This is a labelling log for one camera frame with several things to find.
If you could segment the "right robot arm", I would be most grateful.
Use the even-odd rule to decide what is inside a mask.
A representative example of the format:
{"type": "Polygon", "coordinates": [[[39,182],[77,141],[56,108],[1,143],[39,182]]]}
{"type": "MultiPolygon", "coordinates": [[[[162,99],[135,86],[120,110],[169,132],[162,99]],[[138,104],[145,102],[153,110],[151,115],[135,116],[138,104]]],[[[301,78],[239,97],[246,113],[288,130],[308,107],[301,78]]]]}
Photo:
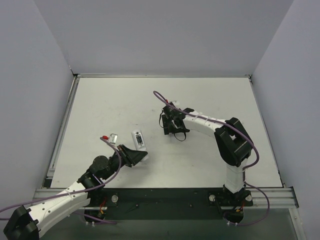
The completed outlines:
{"type": "Polygon", "coordinates": [[[212,118],[191,108],[181,110],[173,102],[163,107],[161,121],[165,135],[196,131],[214,138],[222,160],[226,163],[223,187],[235,197],[245,190],[245,166],[252,153],[251,138],[235,117],[229,120],[212,118]]]}

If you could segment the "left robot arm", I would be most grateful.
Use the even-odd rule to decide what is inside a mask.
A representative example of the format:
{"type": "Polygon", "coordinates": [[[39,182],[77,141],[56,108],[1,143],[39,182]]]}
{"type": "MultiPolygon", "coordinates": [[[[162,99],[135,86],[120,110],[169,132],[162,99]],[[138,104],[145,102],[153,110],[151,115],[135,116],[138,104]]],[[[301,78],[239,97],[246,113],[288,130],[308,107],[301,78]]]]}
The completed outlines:
{"type": "Polygon", "coordinates": [[[97,156],[86,172],[57,195],[46,197],[26,208],[24,204],[14,210],[3,233],[8,240],[39,240],[58,222],[87,206],[101,203],[104,185],[115,178],[124,166],[133,167],[148,152],[133,150],[121,144],[110,157],[97,156]]]}

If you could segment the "white remote control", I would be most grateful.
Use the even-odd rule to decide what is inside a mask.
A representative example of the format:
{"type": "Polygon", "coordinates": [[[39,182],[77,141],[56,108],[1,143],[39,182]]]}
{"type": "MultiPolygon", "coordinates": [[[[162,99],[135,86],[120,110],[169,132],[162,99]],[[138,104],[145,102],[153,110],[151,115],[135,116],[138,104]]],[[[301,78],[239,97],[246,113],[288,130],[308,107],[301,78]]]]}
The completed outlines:
{"type": "Polygon", "coordinates": [[[147,147],[146,147],[146,144],[145,144],[145,140],[144,140],[142,131],[140,129],[135,129],[135,130],[133,130],[131,132],[131,136],[132,136],[132,139],[133,139],[133,143],[134,143],[135,149],[137,151],[146,152],[147,151],[147,147]]]}

